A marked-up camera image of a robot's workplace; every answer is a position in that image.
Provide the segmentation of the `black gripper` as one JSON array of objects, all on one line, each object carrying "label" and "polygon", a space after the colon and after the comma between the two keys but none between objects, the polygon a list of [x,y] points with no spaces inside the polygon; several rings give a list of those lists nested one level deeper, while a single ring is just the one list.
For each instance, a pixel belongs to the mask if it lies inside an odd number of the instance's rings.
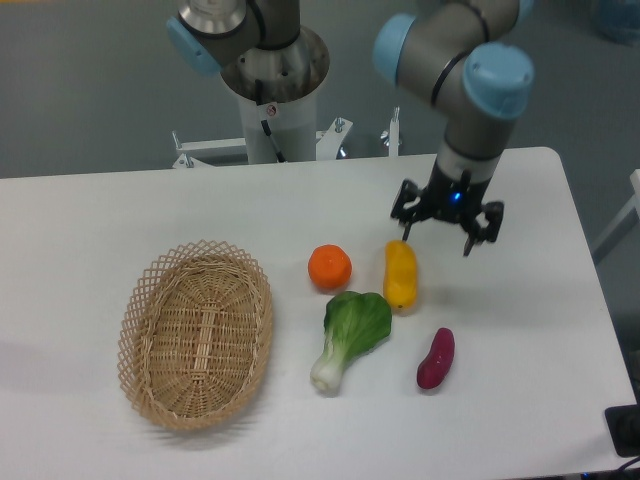
[{"label": "black gripper", "polygon": [[495,243],[504,218],[504,203],[484,202],[494,172],[494,160],[438,157],[424,190],[412,180],[403,180],[390,213],[403,228],[401,239],[409,239],[414,224],[435,219],[460,225],[467,233],[464,257],[476,245]]}]

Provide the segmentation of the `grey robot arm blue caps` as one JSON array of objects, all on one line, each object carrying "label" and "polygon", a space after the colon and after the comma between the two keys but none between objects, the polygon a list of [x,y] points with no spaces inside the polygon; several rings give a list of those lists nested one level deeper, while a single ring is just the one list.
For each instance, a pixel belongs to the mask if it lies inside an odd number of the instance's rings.
[{"label": "grey robot arm blue caps", "polygon": [[[502,37],[529,1],[445,1],[425,19],[398,14],[378,33],[376,71],[447,120],[425,186],[404,181],[391,215],[405,229],[435,219],[459,225],[468,247],[497,239],[504,205],[484,195],[528,103],[534,66]],[[166,24],[174,48],[203,76],[220,76],[248,108],[244,135],[253,163],[312,160],[314,113],[287,113],[325,81],[324,41],[300,20],[296,1],[182,1]]]}]

